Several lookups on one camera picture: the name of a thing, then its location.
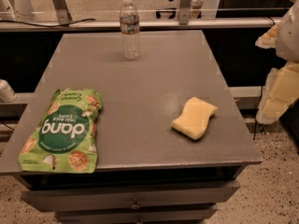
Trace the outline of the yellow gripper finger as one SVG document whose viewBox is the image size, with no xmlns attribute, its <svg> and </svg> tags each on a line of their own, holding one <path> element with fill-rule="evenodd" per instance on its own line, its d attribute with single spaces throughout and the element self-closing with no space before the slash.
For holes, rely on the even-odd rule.
<svg viewBox="0 0 299 224">
<path fill-rule="evenodd" d="M 262 49 L 274 49 L 276 47 L 278 25 L 273 25 L 266 33 L 259 36 L 255 45 Z"/>
<path fill-rule="evenodd" d="M 272 124 L 299 99 L 299 63 L 287 62 L 282 68 L 272 68 L 263 87 L 256 120 Z"/>
</svg>

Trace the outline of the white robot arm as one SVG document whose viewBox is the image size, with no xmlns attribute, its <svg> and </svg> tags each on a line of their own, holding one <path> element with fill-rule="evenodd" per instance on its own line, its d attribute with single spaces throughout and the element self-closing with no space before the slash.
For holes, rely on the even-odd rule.
<svg viewBox="0 0 299 224">
<path fill-rule="evenodd" d="M 282 68 L 270 70 L 258 105 L 256 120 L 272 124 L 299 99 L 299 1 L 255 45 L 275 49 L 276 55 L 286 61 Z"/>
</svg>

